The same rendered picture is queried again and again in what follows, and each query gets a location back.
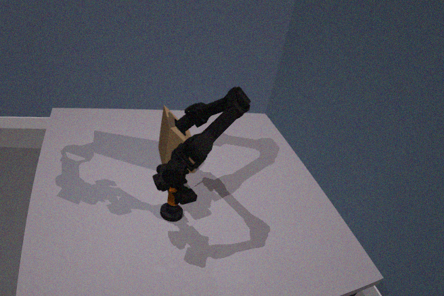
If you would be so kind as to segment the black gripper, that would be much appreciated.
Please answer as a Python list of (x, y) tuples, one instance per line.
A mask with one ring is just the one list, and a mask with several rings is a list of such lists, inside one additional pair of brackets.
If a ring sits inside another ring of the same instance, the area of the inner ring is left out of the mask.
[[(166, 164), (160, 164), (157, 166), (157, 173), (161, 173), (164, 171)], [(183, 175), (181, 176), (181, 181), (175, 185), (176, 192), (173, 192), (172, 195), (175, 197), (175, 205), (178, 205), (179, 203), (181, 205), (184, 205), (186, 203), (192, 203), (195, 202), (197, 199), (196, 193), (188, 187), (185, 187), (184, 184), (187, 183), (187, 180), (185, 176), (189, 174), (188, 169), (186, 169), (183, 172)]]

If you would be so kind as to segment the orange cylinder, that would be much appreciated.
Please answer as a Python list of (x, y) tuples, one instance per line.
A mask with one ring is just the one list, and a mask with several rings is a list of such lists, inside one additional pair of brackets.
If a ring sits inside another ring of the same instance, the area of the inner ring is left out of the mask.
[(173, 192), (176, 192), (177, 190), (175, 188), (171, 187), (169, 188), (169, 195), (168, 195), (168, 200), (167, 203), (171, 206), (175, 206), (175, 197), (172, 195)]

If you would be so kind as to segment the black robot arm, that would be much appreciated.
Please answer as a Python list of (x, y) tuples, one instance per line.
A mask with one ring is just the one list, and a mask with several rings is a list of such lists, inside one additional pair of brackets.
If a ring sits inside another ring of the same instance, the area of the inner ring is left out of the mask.
[[(166, 191), (181, 181), (181, 176), (186, 169), (191, 172), (197, 169), (206, 160), (212, 150), (213, 142), (238, 118), (250, 110), (250, 98), (241, 87), (234, 87), (224, 98), (205, 104), (194, 103), (185, 109), (185, 115), (175, 126), (185, 135), (190, 127), (199, 127), (214, 114), (222, 112), (202, 133), (195, 134), (179, 144), (171, 152), (171, 159), (161, 173), (153, 175), (157, 190)], [(191, 162), (189, 157), (195, 162)]]

